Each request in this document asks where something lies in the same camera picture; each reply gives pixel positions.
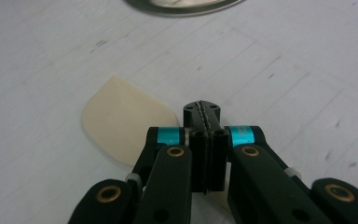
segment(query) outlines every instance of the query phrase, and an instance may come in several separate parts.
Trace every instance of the teal band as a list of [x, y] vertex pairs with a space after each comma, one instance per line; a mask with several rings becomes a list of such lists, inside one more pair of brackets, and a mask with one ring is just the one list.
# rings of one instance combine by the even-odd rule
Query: teal band
[[157, 142], [166, 145], [179, 145], [179, 127], [159, 127]]
[[232, 146], [240, 144], [252, 144], [255, 142], [255, 136], [250, 126], [229, 126], [231, 130]]

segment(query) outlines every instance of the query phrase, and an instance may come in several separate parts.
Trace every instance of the metal rim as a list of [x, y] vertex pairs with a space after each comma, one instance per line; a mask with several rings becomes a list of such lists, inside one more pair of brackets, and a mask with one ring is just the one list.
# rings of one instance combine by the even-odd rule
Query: metal rim
[[[348, 190], [348, 189], [345, 189], [344, 187], [340, 186], [340, 185], [335, 185], [335, 184], [329, 184], [329, 185], [326, 185], [324, 187], [324, 189], [326, 190], [326, 192], [332, 196], [333, 198], [337, 199], [337, 200], [340, 200], [344, 203], [350, 203], [350, 202], [353, 202], [354, 201], [354, 195], [353, 193]], [[334, 189], [339, 189], [339, 190], [343, 190], [343, 192], [345, 193], [345, 195], [339, 195], [339, 194], [336, 194], [334, 192]]]
[[[108, 190], [112, 190], [114, 193], [109, 196], [105, 196], [104, 194]], [[118, 186], [116, 185], [106, 186], [100, 189], [100, 191], [98, 191], [97, 200], [100, 203], [111, 203], [112, 201], [116, 200], [118, 196], [120, 196], [120, 194], [121, 194], [121, 188], [119, 188]]]
[[246, 156], [250, 156], [250, 157], [256, 157], [260, 154], [260, 151], [255, 148], [255, 147], [243, 147], [241, 149], [241, 152], [246, 155]]
[[170, 147], [167, 150], [167, 154], [172, 157], [181, 157], [185, 154], [185, 151], [180, 147]]
[[198, 7], [161, 7], [153, 4], [150, 0], [126, 0], [129, 5], [138, 10], [166, 17], [190, 17], [205, 15], [233, 7], [243, 1], [244, 0], [226, 0], [210, 5], [200, 5]]

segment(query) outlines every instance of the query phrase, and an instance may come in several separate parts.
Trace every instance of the white table surface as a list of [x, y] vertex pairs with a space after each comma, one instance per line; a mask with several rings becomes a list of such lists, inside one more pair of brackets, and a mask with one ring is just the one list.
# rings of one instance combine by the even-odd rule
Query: white table surface
[[[121, 0], [0, 0], [0, 224], [66, 223], [87, 190], [131, 171], [82, 130], [112, 75], [170, 107], [202, 99], [260, 126], [310, 186], [358, 187], [358, 1], [249, 0], [149, 16]], [[192, 223], [233, 223], [194, 195]]]

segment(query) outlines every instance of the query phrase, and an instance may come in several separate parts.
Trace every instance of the brass ring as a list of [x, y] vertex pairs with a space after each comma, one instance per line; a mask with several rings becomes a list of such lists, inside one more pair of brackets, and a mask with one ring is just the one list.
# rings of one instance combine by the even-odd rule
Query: brass ring
[[[339, 200], [339, 201], [342, 201], [344, 203], [351, 203], [354, 201], [354, 195], [353, 193], [348, 190], [348, 189], [345, 189], [344, 187], [341, 187], [340, 185], [335, 185], [335, 184], [329, 184], [329, 185], [326, 185], [324, 187], [324, 189], [326, 190], [326, 192], [332, 196], [333, 198]], [[338, 190], [342, 190], [342, 192], [345, 194], [345, 195], [339, 195], [335, 192], [335, 190], [338, 189]]]
[[257, 148], [254, 147], [243, 147], [241, 149], [241, 152], [245, 154], [246, 156], [256, 157], [260, 155], [260, 151]]
[[170, 147], [167, 150], [167, 154], [172, 157], [181, 157], [185, 154], [185, 151], [181, 147]]
[[[108, 195], [104, 195], [105, 193], [107, 193], [107, 191], [112, 190], [112, 193], [108, 193]], [[100, 203], [111, 203], [112, 201], [116, 200], [118, 198], [118, 196], [120, 196], [121, 194], [121, 188], [119, 188], [116, 185], [110, 185], [110, 186], [106, 186], [102, 189], [100, 189], [100, 191], [98, 191], [97, 194], [97, 200]]]

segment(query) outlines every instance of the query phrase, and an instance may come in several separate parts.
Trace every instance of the cream-colored plastic piece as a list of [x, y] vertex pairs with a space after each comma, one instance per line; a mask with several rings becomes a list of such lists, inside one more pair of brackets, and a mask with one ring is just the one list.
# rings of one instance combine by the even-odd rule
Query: cream-colored plastic piece
[[228, 186], [229, 186], [229, 182], [228, 180], [226, 180], [224, 191], [209, 192], [207, 196], [212, 198], [217, 203], [219, 203], [224, 209], [226, 209], [230, 213], [231, 210], [229, 209], [228, 202], [227, 202]]
[[134, 165], [149, 127], [177, 127], [173, 112], [120, 77], [112, 77], [87, 102], [83, 127], [107, 154]]

